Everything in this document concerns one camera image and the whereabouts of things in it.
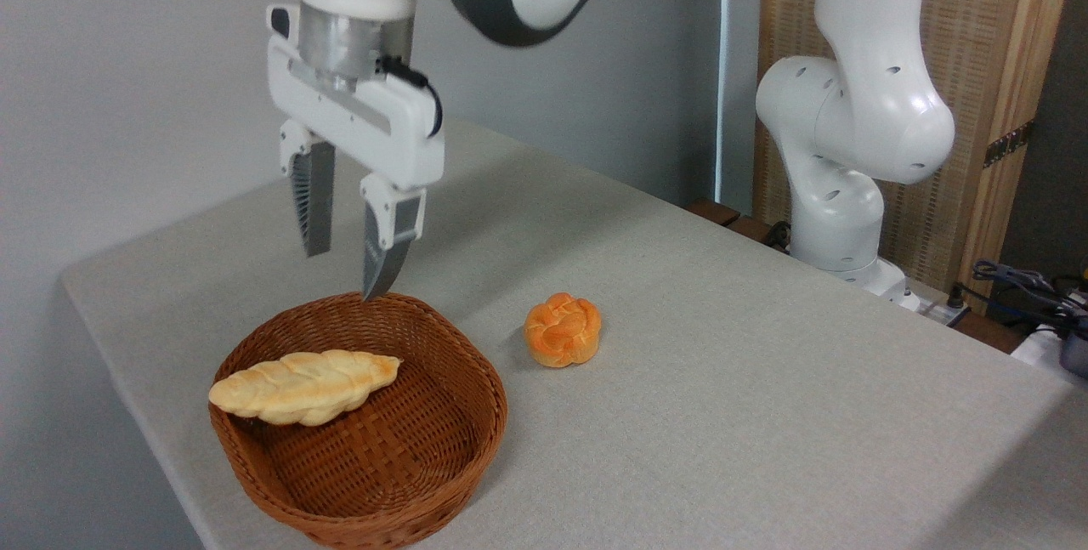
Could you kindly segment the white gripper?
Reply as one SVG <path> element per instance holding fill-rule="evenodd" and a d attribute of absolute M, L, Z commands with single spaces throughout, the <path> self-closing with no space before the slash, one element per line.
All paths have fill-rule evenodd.
<path fill-rule="evenodd" d="M 372 172 L 364 198 L 364 278 L 388 293 L 420 239 L 425 189 L 445 164 L 443 112 L 411 57 L 411 10 L 335 11 L 311 4 L 267 10 L 269 92 L 287 115 L 280 168 L 289 179 L 306 257 L 329 252 L 337 148 Z"/>

